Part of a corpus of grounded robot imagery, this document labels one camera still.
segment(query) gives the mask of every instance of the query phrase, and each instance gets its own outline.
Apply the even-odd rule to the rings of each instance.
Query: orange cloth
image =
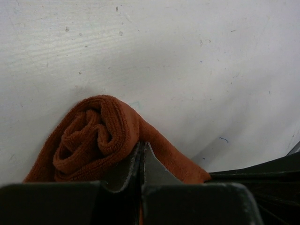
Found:
[[[150,142],[157,159],[179,180],[210,179],[134,109],[100,95],[71,109],[45,142],[24,182],[100,180],[139,140]]]

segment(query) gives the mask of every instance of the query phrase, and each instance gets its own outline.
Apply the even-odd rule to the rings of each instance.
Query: white table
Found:
[[[1,0],[0,183],[78,101],[127,102],[209,172],[300,140],[298,0]]]

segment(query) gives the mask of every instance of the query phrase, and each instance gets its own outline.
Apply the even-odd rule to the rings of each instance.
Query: towel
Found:
[[[63,118],[24,182],[100,180],[138,141],[150,142],[157,159],[184,183],[210,179],[134,109],[115,97],[99,95],[79,102]]]

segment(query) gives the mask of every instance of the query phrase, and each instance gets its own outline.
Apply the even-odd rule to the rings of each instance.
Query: black object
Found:
[[[140,142],[101,181],[0,188],[0,224],[137,225],[141,203],[145,225],[298,224],[299,160],[295,153],[186,185]]]

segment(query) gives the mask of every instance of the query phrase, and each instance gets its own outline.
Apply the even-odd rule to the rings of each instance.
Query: towel fold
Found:
[[[179,180],[210,179],[134,109],[100,95],[71,109],[45,142],[24,182],[100,180],[139,140],[150,142],[157,159]]]

